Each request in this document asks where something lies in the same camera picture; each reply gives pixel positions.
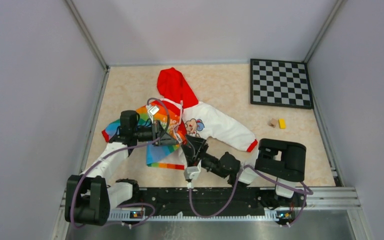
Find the rainbow white red hooded jacket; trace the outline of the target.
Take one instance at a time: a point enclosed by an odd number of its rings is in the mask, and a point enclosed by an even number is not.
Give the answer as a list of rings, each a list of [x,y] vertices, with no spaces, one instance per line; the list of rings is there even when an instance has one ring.
[[[183,74],[174,67],[160,71],[157,79],[157,90],[162,96],[160,100],[169,112],[169,135],[175,139],[182,139],[186,143],[186,136],[207,140],[217,139],[239,150],[252,152],[258,144],[256,136],[243,124],[224,114],[215,107],[199,101]],[[159,102],[151,102],[151,106],[158,106],[154,120],[166,126],[167,114]],[[105,142],[109,143],[116,134],[120,120],[110,123],[101,133]],[[146,147],[146,164],[148,167],[184,170],[187,167],[184,152],[180,145]]]

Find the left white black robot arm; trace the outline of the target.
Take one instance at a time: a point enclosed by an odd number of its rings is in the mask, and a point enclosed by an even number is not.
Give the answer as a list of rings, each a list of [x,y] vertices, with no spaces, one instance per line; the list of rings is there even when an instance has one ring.
[[[170,112],[164,109],[162,119],[157,119],[158,113],[156,107],[152,107],[148,119],[141,120],[137,111],[122,111],[104,152],[88,169],[68,178],[64,217],[73,227],[103,226],[111,210],[119,204],[124,202],[134,207],[140,202],[141,194],[134,189],[135,181],[121,180],[114,186],[108,186],[107,180],[134,149],[178,143],[169,135]]]

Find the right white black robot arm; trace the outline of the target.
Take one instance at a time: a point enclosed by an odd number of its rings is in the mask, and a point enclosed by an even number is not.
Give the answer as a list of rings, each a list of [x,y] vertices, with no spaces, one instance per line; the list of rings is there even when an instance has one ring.
[[[202,170],[226,179],[231,186],[249,186],[257,177],[275,185],[273,200],[279,206],[287,206],[294,193],[312,195],[308,187],[296,188],[305,179],[307,148],[300,143],[262,138],[245,163],[225,152],[217,158],[207,152],[209,145],[203,138],[188,136],[181,149],[185,155],[184,177],[187,187],[193,189]]]

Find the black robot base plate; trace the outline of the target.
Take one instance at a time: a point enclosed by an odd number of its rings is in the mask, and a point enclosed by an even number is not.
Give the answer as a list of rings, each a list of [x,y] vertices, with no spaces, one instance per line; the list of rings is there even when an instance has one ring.
[[[304,196],[294,193],[292,198],[275,194],[273,188],[260,187],[197,187],[189,195],[187,188],[149,187],[134,190],[132,198],[123,204],[138,203],[139,209],[150,211],[155,216],[174,216],[178,213],[193,217],[194,212],[209,216],[227,207],[221,217],[262,216],[269,210],[298,210],[304,206]]]

